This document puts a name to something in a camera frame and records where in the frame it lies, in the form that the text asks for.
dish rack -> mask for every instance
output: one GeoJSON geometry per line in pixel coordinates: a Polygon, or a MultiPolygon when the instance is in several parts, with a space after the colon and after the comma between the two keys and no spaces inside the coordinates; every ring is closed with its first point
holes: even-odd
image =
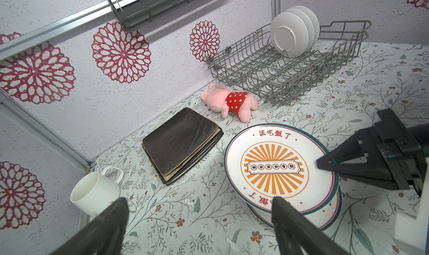
{"type": "Polygon", "coordinates": [[[296,58],[284,57],[274,49],[270,25],[208,57],[206,62],[213,78],[220,82],[240,87],[265,102],[291,105],[358,56],[372,22],[333,21],[321,25],[319,39],[326,41],[318,41],[296,58]]]}

red polka dot clothing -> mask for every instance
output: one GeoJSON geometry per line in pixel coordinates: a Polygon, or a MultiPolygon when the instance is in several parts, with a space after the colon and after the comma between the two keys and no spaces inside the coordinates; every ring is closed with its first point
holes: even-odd
{"type": "Polygon", "coordinates": [[[229,110],[233,111],[236,114],[239,114],[240,107],[244,102],[244,99],[247,97],[247,92],[231,92],[228,97],[225,99],[229,110]]]}

round plate with green rim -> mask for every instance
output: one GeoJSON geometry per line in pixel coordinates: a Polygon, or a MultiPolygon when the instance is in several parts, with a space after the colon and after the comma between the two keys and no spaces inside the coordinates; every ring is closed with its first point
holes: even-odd
{"type": "Polygon", "coordinates": [[[306,215],[329,204],[338,191],[338,173],[316,165],[327,152],[300,129],[261,124],[230,141],[224,166],[231,186],[253,208],[270,213],[272,199],[281,196],[306,215]]]}
{"type": "MultiPolygon", "coordinates": [[[[329,204],[314,213],[305,215],[305,217],[320,230],[326,230],[329,228],[329,226],[335,223],[338,216],[340,215],[342,202],[343,196],[341,194],[340,188],[338,188],[337,196],[335,196],[329,204]]],[[[271,213],[254,209],[249,204],[247,204],[247,206],[249,207],[250,211],[258,218],[258,220],[267,226],[274,228],[271,222],[271,213]]]]}

mug opening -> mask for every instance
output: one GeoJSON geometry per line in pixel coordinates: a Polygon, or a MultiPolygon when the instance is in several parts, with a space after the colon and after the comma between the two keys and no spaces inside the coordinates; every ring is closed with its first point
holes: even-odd
{"type": "Polygon", "coordinates": [[[83,177],[73,188],[72,194],[70,195],[70,200],[72,202],[77,202],[87,196],[92,189],[94,189],[95,185],[98,182],[98,173],[91,172],[85,177],[83,177]]]}

pink stuffed pig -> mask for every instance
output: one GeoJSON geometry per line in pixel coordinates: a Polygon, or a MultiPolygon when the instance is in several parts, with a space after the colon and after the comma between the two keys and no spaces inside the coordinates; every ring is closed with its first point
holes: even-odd
{"type": "Polygon", "coordinates": [[[207,106],[214,112],[221,112],[224,119],[227,118],[228,112],[232,111],[238,114],[244,123],[250,120],[250,110],[258,109],[258,102],[252,94],[233,92],[229,86],[216,83],[210,83],[208,91],[203,92],[200,98],[207,102],[207,106]]]}

